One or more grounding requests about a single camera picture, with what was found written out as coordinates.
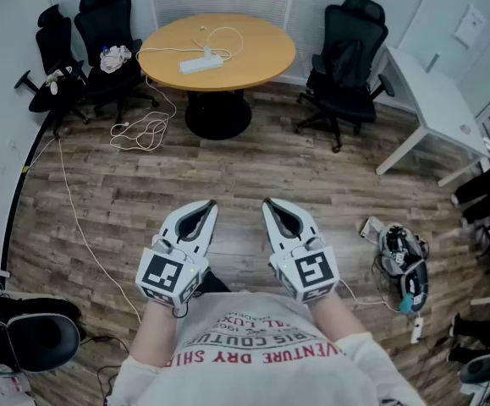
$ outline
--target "black table base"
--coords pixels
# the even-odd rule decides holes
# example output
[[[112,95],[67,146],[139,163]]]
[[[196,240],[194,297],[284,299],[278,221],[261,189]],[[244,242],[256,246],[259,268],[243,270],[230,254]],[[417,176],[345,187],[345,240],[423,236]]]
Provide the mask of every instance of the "black table base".
[[[227,140],[242,133],[252,119],[251,107],[243,99],[243,90],[235,93],[212,91],[198,95],[188,91],[186,125],[202,139]]]

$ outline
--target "table top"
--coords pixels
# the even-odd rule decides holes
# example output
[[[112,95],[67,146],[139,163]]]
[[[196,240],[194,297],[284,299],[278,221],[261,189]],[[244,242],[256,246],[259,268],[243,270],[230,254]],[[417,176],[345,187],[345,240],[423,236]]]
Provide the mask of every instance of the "table top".
[[[425,72],[409,54],[393,47],[387,49],[389,60],[414,101],[421,125],[439,138],[488,156],[478,125],[457,84],[434,69]]]
[[[221,68],[181,74],[180,62],[203,57],[203,52],[155,51],[139,55],[140,66],[155,81],[188,91],[232,91],[263,84],[292,64],[295,46],[277,26],[249,15],[203,14],[179,19],[154,32],[144,48],[197,48],[218,27],[233,27],[243,36],[243,49]],[[220,30],[209,40],[211,48],[237,52],[240,38],[231,30]]]

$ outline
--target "white t-shirt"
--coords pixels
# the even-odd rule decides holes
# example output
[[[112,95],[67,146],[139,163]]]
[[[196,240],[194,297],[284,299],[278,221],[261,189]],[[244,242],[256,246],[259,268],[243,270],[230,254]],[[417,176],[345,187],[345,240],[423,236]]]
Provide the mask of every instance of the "white t-shirt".
[[[424,406],[367,333],[332,343],[305,305],[272,294],[204,294],[179,320],[162,369],[131,356],[110,406]]]

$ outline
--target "wooden floor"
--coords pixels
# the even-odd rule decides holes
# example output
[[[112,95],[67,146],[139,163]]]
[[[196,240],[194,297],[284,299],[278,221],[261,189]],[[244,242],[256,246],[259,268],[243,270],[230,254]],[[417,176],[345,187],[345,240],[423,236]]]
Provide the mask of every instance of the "wooden floor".
[[[145,302],[134,278],[141,252],[166,215],[191,201],[213,198],[219,204],[207,257],[213,272],[235,291],[284,292],[267,267],[270,246],[261,214],[265,197],[293,201],[313,214],[334,247],[341,277],[362,300],[378,300],[378,291],[371,275],[376,248],[359,237],[361,225],[371,215],[402,222],[431,247],[430,296],[422,312],[426,338],[411,346],[411,324],[404,315],[383,305],[357,305],[342,284],[338,292],[428,404],[468,404],[468,397],[459,394],[457,366],[444,360],[451,340],[434,348],[455,311],[469,315],[471,297],[490,294],[487,261],[478,260],[480,250],[471,234],[460,229],[460,213],[449,202],[457,183],[443,189],[436,183],[467,161],[464,154],[425,139],[395,168],[377,176],[376,166],[417,127],[415,118],[379,107],[377,121],[361,135],[343,125],[343,150],[335,155],[332,134],[314,129],[293,133],[292,124],[314,110],[295,104],[297,90],[281,85],[248,92],[253,119],[242,135],[200,140],[184,124],[182,92],[165,91],[179,112],[154,152],[116,151],[109,145],[114,105],[95,118],[92,105],[83,104],[91,123],[68,117],[63,126],[69,128],[63,158],[81,227],[97,258],[140,312]],[[161,110],[170,110],[158,99]],[[145,101],[129,101],[124,121],[142,117],[146,107]],[[50,139],[47,133],[40,147]],[[127,344],[134,338],[138,321],[133,311],[94,262],[75,226],[57,142],[26,178],[8,269],[10,289],[56,294],[78,305],[89,334],[110,334]],[[490,317],[490,307],[473,311],[475,319]],[[101,404],[96,369],[118,365],[125,355],[118,344],[86,344],[68,365],[30,378],[37,404]],[[105,381],[112,371],[102,374]]]

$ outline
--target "person's arm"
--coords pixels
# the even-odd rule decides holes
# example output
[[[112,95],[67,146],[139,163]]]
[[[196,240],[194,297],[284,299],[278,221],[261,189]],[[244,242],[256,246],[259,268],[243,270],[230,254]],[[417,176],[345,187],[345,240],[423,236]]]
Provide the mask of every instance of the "person's arm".
[[[329,294],[308,305],[318,329],[332,342],[351,334],[367,332],[337,294]]]
[[[378,404],[425,406],[416,390],[397,371],[385,350],[344,305],[337,294],[309,304],[318,329],[374,383]]]
[[[108,406],[136,405],[175,350],[177,319],[172,309],[149,300],[129,357],[123,362]]]

